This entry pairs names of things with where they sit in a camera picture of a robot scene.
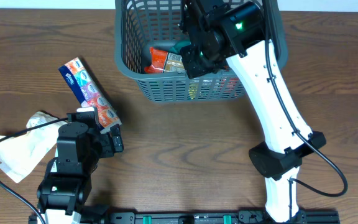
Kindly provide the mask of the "green Nescafe coffee bag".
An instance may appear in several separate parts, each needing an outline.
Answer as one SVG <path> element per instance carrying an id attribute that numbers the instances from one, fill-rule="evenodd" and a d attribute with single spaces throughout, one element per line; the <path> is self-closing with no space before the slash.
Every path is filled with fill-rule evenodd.
<path id="1" fill-rule="evenodd" d="M 191 45 L 191 42 L 189 40 L 182 40 L 177 42 L 173 47 L 171 47 L 168 51 L 173 54 L 180 55 L 180 50 L 183 47 L 186 47 L 188 45 Z"/>

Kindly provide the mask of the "orange pasta packet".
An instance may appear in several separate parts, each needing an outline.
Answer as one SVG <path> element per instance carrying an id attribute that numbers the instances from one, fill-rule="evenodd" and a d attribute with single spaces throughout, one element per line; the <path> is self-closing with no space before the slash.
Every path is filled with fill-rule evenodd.
<path id="1" fill-rule="evenodd" d="M 150 47 L 151 64 L 145 73 L 185 73 L 181 55 Z"/>

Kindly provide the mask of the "colourful tissue pack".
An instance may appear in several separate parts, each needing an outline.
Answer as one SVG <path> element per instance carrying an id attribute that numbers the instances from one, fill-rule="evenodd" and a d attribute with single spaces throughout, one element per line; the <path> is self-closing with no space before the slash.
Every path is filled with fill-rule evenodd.
<path id="1" fill-rule="evenodd" d="M 58 71 L 82 108 L 95 107 L 98 110 L 98 121 L 102 132 L 106 133 L 111 127 L 119 128 L 122 125 L 116 110 L 79 57 L 63 64 Z"/>

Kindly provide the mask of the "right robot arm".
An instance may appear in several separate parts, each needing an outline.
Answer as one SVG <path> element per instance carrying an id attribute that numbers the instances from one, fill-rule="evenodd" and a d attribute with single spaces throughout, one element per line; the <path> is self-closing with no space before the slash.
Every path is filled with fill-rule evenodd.
<path id="1" fill-rule="evenodd" d="M 180 29 L 191 41 L 180 51 L 188 78 L 230 69 L 240 80 L 264 132 L 249 156 L 265 179 L 266 212 L 275 222 L 292 221 L 302 159 L 326 140 L 301 117 L 280 72 L 288 49 L 278 3 L 184 0 Z"/>

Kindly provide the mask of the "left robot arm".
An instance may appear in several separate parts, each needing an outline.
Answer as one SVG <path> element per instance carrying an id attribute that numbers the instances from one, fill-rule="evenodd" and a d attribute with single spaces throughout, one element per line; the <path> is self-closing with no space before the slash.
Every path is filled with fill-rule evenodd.
<path id="1" fill-rule="evenodd" d="M 107 205 L 85 203 L 99 160 L 124 150 L 119 125 L 101 130 L 97 108 L 79 108 L 59 127 L 57 149 L 37 189 L 40 216 L 29 223 L 109 223 Z"/>

